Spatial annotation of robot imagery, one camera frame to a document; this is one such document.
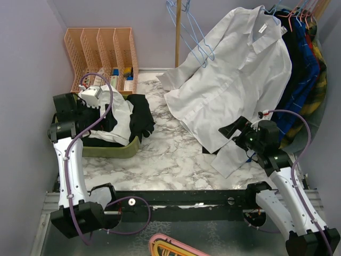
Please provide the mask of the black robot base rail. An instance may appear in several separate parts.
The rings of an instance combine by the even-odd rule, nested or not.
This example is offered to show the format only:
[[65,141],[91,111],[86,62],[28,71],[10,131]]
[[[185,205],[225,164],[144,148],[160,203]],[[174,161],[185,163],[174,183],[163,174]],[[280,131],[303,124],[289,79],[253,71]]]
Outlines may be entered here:
[[255,202],[255,189],[243,190],[141,190],[117,191],[107,211],[117,211],[123,222],[249,221],[262,226],[266,214]]

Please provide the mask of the blue plaid hanging shirt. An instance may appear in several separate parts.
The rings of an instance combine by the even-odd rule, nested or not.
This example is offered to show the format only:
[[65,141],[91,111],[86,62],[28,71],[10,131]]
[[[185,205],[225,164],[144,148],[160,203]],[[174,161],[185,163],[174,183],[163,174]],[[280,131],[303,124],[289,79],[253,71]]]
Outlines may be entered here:
[[312,40],[308,35],[305,25],[303,24],[300,26],[295,18],[292,18],[291,20],[294,22],[296,29],[298,47],[303,55],[305,70],[305,76],[299,83],[298,89],[294,92],[294,105],[296,105],[300,110],[297,114],[306,117],[312,112],[309,108],[311,99],[314,97],[313,89],[319,78],[320,64],[313,52]]

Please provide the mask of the orange file organizer rack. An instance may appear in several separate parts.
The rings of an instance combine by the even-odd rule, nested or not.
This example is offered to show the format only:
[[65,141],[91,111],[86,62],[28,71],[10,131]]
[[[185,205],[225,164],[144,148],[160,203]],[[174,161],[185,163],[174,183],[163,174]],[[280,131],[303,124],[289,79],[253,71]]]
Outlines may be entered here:
[[121,94],[136,93],[139,68],[132,28],[68,28],[64,42],[75,74],[71,92],[79,92],[83,75],[103,71],[107,79],[117,77]]

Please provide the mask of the hanging white shirt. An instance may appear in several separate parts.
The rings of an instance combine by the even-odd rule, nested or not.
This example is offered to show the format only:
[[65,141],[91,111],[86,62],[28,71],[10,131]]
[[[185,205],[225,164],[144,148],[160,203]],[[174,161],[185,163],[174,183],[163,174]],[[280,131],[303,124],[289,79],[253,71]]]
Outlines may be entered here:
[[290,79],[292,63],[281,22],[264,6],[230,11],[200,42],[213,52],[205,67],[188,54],[177,68],[160,75],[170,113],[210,153],[223,177],[241,167],[245,152],[219,129],[240,116],[250,121],[274,109]]

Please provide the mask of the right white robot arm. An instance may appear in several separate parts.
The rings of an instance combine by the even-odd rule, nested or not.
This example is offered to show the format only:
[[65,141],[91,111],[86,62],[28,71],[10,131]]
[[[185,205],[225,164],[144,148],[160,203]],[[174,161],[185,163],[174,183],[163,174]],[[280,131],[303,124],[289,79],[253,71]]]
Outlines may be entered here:
[[276,185],[282,202],[269,184],[258,182],[247,186],[245,203],[265,211],[284,237],[288,255],[333,255],[340,234],[327,226],[310,202],[290,157],[280,149],[276,123],[263,119],[253,125],[241,116],[219,132],[241,149],[255,152],[258,164]]

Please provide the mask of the orange hangers on rack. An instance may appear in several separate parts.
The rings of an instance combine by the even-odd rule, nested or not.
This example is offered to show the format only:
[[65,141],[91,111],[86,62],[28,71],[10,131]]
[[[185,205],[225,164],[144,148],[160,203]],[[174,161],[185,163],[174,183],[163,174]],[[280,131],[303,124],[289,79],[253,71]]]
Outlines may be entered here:
[[278,17],[283,17],[288,19],[289,29],[293,31],[292,18],[295,18],[300,26],[305,25],[306,29],[309,29],[309,22],[313,19],[320,19],[323,15],[326,7],[330,1],[314,0],[314,1],[299,1],[298,4],[286,15],[278,15]]

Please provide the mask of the white shirt being hung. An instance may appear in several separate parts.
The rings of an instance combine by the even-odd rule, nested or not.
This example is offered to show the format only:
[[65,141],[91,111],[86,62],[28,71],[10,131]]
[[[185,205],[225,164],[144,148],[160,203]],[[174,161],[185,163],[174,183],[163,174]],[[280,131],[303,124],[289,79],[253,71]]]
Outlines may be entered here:
[[117,124],[114,124],[113,128],[109,128],[109,131],[99,131],[93,128],[90,138],[116,142],[126,146],[129,144],[129,138],[131,136],[129,124],[131,121],[130,115],[132,114],[134,106],[129,101],[126,101],[115,88],[111,88],[113,91],[111,111],[102,121],[108,121],[112,115]]

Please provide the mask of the light blue wire hanger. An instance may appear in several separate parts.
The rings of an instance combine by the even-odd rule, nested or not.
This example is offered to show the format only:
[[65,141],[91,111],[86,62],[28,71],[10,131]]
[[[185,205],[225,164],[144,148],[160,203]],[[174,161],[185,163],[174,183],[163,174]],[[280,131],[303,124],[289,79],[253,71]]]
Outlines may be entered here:
[[190,48],[186,40],[184,40],[184,43],[190,49],[191,54],[199,62],[200,66],[206,68],[208,60],[215,60],[215,54],[210,45],[206,43],[205,36],[195,17],[190,13],[190,3],[190,0],[186,1],[183,11],[186,14],[191,31],[188,31],[186,27],[184,27],[184,29],[191,37],[191,39],[195,42],[196,46],[194,48]]

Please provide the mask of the pink plastic hanger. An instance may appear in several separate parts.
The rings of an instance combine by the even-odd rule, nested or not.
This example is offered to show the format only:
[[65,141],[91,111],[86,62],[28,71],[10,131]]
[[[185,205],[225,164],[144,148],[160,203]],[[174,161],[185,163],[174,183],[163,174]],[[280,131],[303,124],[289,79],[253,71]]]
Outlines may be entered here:
[[149,251],[151,255],[208,255],[207,253],[160,233],[155,234],[150,238]]

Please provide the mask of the wooden pole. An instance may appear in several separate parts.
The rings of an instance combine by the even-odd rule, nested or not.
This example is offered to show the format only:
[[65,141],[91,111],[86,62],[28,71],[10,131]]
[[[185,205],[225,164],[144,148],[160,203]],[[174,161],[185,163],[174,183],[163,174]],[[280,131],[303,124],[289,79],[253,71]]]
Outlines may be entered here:
[[179,66],[180,35],[181,35],[181,5],[182,1],[176,1],[176,36],[175,36],[175,68]]

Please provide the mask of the black hanging garment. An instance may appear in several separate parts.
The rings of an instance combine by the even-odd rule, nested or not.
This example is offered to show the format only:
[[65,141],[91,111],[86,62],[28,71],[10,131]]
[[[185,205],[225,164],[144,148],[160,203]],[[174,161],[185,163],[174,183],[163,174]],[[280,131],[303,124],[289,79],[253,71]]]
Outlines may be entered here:
[[294,105],[294,92],[298,89],[299,83],[305,76],[304,59],[298,47],[294,22],[291,19],[286,18],[286,15],[287,13],[284,11],[276,11],[274,15],[281,21],[281,25],[287,30],[287,32],[282,35],[282,39],[285,42],[291,60],[291,76],[276,109],[291,110],[298,113],[300,110]]

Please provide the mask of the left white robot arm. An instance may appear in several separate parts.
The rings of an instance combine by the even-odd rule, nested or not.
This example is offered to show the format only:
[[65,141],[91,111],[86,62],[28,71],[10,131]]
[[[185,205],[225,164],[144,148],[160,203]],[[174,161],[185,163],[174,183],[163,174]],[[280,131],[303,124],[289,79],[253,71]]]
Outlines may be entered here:
[[96,121],[87,118],[86,102],[74,93],[56,95],[53,102],[55,114],[47,134],[58,159],[60,197],[51,223],[65,237],[73,238],[104,228],[104,210],[113,210],[118,198],[110,183],[86,189],[79,134]]

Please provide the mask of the blue hanger holding shirt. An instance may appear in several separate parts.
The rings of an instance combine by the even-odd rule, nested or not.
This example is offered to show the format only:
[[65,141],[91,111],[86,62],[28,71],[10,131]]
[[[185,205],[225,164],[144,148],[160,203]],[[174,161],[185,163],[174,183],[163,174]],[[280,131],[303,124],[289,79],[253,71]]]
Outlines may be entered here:
[[266,8],[261,8],[261,10],[264,11],[265,14],[268,14],[272,17],[273,21],[276,23],[276,25],[280,24],[280,20],[275,17],[275,13],[277,11],[277,7],[281,4],[282,0],[278,0],[278,2],[272,6],[270,10],[267,10]]

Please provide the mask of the black garment in basket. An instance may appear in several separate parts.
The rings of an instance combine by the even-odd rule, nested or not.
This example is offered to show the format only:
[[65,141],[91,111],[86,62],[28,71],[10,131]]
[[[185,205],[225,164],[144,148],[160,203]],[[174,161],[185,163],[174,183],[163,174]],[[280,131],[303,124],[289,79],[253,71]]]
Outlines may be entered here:
[[142,142],[142,137],[148,138],[154,131],[155,122],[153,120],[149,103],[143,94],[131,94],[127,97],[133,105],[133,111],[130,115],[129,128],[131,135],[129,141],[132,142],[135,137]]

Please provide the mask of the yellow plaid hanging shirt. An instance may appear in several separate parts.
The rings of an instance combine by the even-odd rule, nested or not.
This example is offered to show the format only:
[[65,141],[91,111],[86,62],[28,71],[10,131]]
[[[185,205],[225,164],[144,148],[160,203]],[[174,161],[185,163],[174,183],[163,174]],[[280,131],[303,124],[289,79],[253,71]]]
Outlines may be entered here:
[[[318,117],[317,112],[322,106],[322,103],[326,97],[327,93],[327,66],[324,61],[323,55],[319,48],[319,42],[317,38],[318,25],[315,20],[309,22],[309,29],[307,29],[308,35],[311,37],[313,44],[313,52],[320,64],[320,74],[319,78],[315,84],[313,89],[314,97],[311,99],[311,104],[309,110],[311,110],[311,114],[303,117],[304,121],[309,122]],[[290,151],[299,151],[304,147],[306,143],[306,139],[303,142],[300,142],[296,137],[300,133],[302,127],[304,126],[303,121],[299,117],[296,116],[297,113],[283,113],[279,114],[279,122],[278,126],[283,126],[280,131],[285,134],[281,138],[281,147],[287,148],[291,147]]]

